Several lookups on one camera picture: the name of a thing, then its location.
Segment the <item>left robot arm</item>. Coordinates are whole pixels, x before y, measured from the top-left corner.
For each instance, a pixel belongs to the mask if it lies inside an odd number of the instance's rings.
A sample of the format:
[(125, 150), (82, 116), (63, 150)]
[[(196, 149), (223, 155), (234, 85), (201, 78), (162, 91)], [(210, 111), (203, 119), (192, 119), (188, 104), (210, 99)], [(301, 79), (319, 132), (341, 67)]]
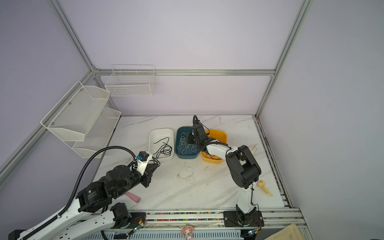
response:
[[(108, 150), (123, 150), (132, 156), (128, 165), (119, 165), (108, 171), (98, 181), (90, 183), (83, 190), (79, 190), (80, 182), (89, 164), (99, 154)], [(112, 204), (137, 185), (148, 187), (155, 170), (161, 165), (159, 160), (146, 151), (135, 155), (126, 147), (110, 146), (98, 150), (85, 163), (67, 204), (51, 217), (28, 230), (14, 230), (9, 234), (10, 240), (53, 240), (64, 237), (74, 240), (70, 229), (80, 219), (96, 213), (100, 209), (111, 207), (104, 212), (102, 220), (96, 220), (96, 230), (105, 230), (108, 227), (124, 227), (128, 224), (130, 213), (123, 203)]]

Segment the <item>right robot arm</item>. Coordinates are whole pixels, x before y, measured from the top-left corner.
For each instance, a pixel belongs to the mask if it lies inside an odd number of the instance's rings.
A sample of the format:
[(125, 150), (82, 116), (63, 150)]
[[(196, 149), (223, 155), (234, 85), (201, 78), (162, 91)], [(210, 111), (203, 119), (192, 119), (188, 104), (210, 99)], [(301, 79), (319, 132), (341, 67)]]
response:
[(193, 116), (192, 128), (192, 133), (188, 135), (188, 142), (196, 145), (201, 153), (225, 160), (233, 181), (240, 188), (236, 209), (223, 213), (225, 226), (259, 229), (263, 227), (261, 211), (258, 204), (253, 203), (253, 184), (259, 180), (262, 170), (249, 147), (246, 145), (232, 147), (210, 137), (196, 115)]

